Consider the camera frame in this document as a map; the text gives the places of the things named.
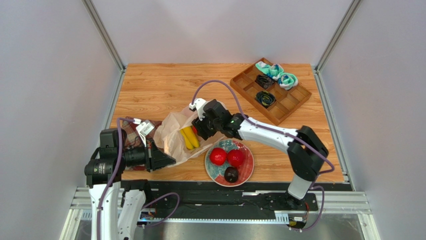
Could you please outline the red fake pomegranate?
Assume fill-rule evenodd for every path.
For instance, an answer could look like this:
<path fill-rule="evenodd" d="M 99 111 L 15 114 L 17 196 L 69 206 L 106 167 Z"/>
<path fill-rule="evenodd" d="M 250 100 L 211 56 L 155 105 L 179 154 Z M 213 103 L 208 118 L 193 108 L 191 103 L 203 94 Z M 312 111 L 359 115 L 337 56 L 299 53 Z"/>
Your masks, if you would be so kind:
<path fill-rule="evenodd" d="M 227 152 L 220 147 L 215 147 L 210 152 L 208 158 L 212 164 L 222 166 L 227 160 Z"/>

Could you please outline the red fake apple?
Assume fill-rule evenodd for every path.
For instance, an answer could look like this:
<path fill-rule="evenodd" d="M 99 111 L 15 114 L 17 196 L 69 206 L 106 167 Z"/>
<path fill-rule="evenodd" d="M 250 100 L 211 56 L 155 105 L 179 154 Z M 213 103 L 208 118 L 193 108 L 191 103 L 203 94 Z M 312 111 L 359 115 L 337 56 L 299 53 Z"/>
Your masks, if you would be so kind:
<path fill-rule="evenodd" d="M 245 161 L 246 157 L 245 154 L 239 150 L 239 149 L 232 149 L 227 153 L 227 162 L 232 166 L 232 167 L 240 167 L 244 161 Z"/>

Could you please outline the dark purple fake fruit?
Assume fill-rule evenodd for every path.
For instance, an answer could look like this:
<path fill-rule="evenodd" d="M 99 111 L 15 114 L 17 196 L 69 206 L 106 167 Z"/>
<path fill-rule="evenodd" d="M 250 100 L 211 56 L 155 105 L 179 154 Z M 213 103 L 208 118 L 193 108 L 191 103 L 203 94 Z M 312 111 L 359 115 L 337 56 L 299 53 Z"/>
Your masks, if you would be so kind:
<path fill-rule="evenodd" d="M 228 183 L 236 183 L 239 179 L 239 171 L 236 167 L 229 166 L 225 170 L 223 177 L 224 177 L 225 181 L 228 182 Z"/>

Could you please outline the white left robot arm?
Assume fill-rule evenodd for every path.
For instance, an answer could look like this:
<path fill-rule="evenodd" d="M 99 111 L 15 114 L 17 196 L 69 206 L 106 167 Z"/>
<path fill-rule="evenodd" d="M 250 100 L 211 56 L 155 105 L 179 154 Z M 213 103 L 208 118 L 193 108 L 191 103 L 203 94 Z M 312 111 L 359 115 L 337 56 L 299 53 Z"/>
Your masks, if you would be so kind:
<path fill-rule="evenodd" d="M 152 198 L 147 180 L 132 180 L 119 200 L 125 168 L 143 165 L 152 172 L 176 163 L 152 139 L 141 146 L 124 148 L 126 132 L 110 128 L 100 132 L 100 146 L 84 168 L 91 201 L 91 239 L 132 240 L 141 210 Z"/>

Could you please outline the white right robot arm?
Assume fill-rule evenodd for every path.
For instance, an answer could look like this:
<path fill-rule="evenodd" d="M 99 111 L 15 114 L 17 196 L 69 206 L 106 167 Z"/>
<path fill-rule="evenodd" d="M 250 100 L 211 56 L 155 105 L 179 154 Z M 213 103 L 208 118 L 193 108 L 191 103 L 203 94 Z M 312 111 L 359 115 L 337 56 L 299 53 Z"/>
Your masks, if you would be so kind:
<path fill-rule="evenodd" d="M 221 133 L 227 138 L 258 142 L 287 154 L 294 172 L 287 193 L 294 200 L 304 199 L 329 155 L 313 129 L 305 125 L 300 129 L 280 128 L 242 113 L 231 114 L 215 99 L 197 98 L 189 104 L 189 109 L 197 113 L 192 124 L 204 140 Z"/>

